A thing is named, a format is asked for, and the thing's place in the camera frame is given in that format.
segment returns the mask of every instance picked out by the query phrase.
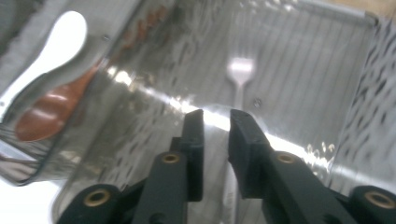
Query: white plastic fork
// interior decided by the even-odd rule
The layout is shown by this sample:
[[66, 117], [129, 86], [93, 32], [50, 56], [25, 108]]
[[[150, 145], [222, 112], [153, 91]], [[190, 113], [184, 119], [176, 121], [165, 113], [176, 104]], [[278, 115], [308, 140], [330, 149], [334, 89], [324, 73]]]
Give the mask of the white plastic fork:
[[[255, 76], [258, 52], [262, 45], [260, 15], [250, 6], [240, 5], [233, 15], [229, 33], [229, 61], [227, 78], [235, 85], [234, 108], [244, 108], [245, 86]], [[233, 167], [227, 163], [222, 198], [221, 224], [235, 224], [238, 221], [239, 192]]]

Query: white spoon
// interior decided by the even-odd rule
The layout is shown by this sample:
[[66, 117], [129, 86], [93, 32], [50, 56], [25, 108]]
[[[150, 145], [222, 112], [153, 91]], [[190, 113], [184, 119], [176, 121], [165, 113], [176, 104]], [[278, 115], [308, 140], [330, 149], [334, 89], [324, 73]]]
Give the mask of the white spoon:
[[82, 49], [87, 37], [87, 22], [76, 11], [67, 11], [55, 22], [44, 48], [35, 61], [0, 97], [0, 123], [15, 98], [38, 77], [69, 62]]

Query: metal surface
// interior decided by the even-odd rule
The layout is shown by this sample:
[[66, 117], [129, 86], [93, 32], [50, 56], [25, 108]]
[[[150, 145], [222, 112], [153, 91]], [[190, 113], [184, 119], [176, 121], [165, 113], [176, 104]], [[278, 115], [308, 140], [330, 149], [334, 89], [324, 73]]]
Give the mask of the metal surface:
[[[275, 149], [303, 157], [324, 179], [332, 162], [330, 148], [338, 145], [359, 83], [374, 21], [364, 13], [358, 17], [302, 2], [249, 3], [263, 16], [265, 44], [257, 49], [257, 76], [247, 84], [244, 109]], [[55, 202], [55, 220], [91, 184], [123, 189], [147, 176], [148, 161], [167, 149], [163, 146], [179, 132], [183, 114], [202, 108], [205, 194], [202, 202], [189, 206], [189, 222], [220, 222], [234, 96], [226, 76], [224, 40], [230, 12], [237, 6], [220, 0], [180, 1], [147, 42], [126, 50], [119, 39], [58, 142], [58, 148], [90, 150]], [[263, 222], [257, 201], [241, 202], [239, 215], [241, 223]]]

